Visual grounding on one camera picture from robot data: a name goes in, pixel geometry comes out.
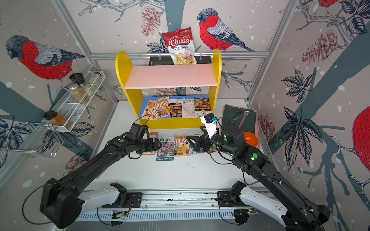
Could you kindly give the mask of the blue flower seed bag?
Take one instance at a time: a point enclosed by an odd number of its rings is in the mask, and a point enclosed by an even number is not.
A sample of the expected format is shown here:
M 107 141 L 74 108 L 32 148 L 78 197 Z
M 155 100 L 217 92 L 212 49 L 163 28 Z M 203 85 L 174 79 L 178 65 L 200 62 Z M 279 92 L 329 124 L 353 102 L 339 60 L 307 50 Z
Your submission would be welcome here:
M 192 136 L 197 136 L 197 137 L 200 137 L 200 136 L 202 136 L 203 135 L 203 133 L 197 133 L 197 134 L 192 134 Z M 191 145 L 191 143 L 189 142 L 189 151 L 190 151 L 190 154 L 191 155 L 196 155 L 196 154 L 204 154 L 204 151 L 203 151 L 203 148 L 202 148 L 202 146 L 201 146 L 201 143 L 199 144 L 199 151 L 197 152 L 194 148 L 193 148 L 193 146 Z

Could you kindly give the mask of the purple flower seed bag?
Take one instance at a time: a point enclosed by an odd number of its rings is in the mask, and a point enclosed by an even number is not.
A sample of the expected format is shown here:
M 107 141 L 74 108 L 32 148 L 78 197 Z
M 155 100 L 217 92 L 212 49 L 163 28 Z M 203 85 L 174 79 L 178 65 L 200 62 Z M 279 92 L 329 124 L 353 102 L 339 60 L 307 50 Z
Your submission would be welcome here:
M 175 141 L 174 137 L 160 138 L 161 148 L 157 151 L 156 161 L 174 161 Z

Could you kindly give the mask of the striped shop seed bag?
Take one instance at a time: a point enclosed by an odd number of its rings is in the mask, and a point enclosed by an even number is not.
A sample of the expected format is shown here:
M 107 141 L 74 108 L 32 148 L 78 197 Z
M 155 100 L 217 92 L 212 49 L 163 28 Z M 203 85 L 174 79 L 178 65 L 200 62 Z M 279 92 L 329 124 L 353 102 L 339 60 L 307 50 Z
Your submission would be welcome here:
M 174 135 L 174 144 L 175 144 L 175 156 L 176 157 L 185 157 L 190 155 L 190 146 L 187 141 L 188 133 L 181 133 Z

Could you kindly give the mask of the pink shop seed bag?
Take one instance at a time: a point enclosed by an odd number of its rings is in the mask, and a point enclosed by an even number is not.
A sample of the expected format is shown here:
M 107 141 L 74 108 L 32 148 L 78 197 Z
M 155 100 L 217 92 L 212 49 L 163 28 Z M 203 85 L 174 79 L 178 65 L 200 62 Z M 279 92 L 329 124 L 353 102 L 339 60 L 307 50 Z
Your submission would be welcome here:
M 159 118 L 158 108 L 156 107 L 156 101 L 150 100 L 142 113 L 142 119 L 157 120 Z
M 159 118 L 170 116 L 171 114 L 171 104 L 169 97 L 162 97 L 158 100 L 155 100 L 155 107 Z

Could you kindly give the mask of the white orange seed bag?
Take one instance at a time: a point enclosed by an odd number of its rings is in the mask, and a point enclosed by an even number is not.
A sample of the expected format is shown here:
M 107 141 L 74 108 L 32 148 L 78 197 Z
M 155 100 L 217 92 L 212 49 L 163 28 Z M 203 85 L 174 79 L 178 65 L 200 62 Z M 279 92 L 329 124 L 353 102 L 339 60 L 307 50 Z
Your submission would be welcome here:
M 149 137 L 152 138 L 152 139 L 155 139 L 155 138 L 158 138 L 158 132 L 150 132 L 149 133 Z M 142 155 L 143 156 L 151 156 L 151 155 L 156 155 L 158 150 L 154 150 L 154 151 L 150 151 L 150 152 L 143 152 Z

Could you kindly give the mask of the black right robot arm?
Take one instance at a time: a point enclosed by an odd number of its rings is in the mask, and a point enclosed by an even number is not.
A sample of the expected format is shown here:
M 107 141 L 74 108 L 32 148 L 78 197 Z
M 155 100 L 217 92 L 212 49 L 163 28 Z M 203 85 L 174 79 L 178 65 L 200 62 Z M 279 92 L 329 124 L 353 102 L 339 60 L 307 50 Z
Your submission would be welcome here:
M 216 123 L 201 126 L 201 136 L 187 136 L 190 146 L 196 151 L 209 152 L 214 148 L 219 153 L 231 155 L 231 164 L 252 176 L 274 196 L 271 199 L 252 190 L 249 184 L 234 184 L 239 200 L 265 213 L 279 222 L 287 231 L 322 231 L 331 211 L 317 205 L 296 190 L 274 167 L 268 157 L 258 148 L 245 141 L 244 131 L 234 123 L 222 126 L 218 134 Z

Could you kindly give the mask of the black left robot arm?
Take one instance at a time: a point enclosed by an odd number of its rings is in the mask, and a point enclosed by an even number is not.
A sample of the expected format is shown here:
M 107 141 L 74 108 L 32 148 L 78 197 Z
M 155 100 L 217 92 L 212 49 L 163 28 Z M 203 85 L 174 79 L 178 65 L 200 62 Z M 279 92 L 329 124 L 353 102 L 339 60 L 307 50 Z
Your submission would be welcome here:
M 89 196 L 84 196 L 83 191 L 106 169 L 130 153 L 141 155 L 161 148 L 158 138 L 144 139 L 145 135 L 149 135 L 147 125 L 132 124 L 128 132 L 108 141 L 104 149 L 82 167 L 59 180 L 48 180 L 43 186 L 40 212 L 63 229 L 80 214 L 116 202 L 123 191 L 120 184 L 112 185 L 109 190 L 95 191 Z

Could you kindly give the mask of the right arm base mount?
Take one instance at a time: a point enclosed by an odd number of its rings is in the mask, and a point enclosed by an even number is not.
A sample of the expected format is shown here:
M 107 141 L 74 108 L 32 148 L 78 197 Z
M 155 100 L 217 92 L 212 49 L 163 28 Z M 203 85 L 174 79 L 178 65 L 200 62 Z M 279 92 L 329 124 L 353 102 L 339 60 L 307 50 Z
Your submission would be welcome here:
M 240 181 L 236 182 L 228 191 L 218 191 L 217 201 L 219 207 L 244 207 L 246 204 L 240 199 L 241 191 L 247 185 Z

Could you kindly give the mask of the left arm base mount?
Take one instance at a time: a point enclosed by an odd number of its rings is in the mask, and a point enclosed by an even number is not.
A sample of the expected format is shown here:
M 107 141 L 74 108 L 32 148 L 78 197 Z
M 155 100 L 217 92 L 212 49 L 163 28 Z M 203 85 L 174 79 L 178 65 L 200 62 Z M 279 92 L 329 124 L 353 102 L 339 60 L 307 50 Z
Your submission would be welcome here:
M 110 186 L 118 192 L 118 197 L 113 203 L 103 205 L 102 208 L 139 208 L 141 206 L 142 192 L 130 193 L 124 186 L 116 182 L 111 183 Z

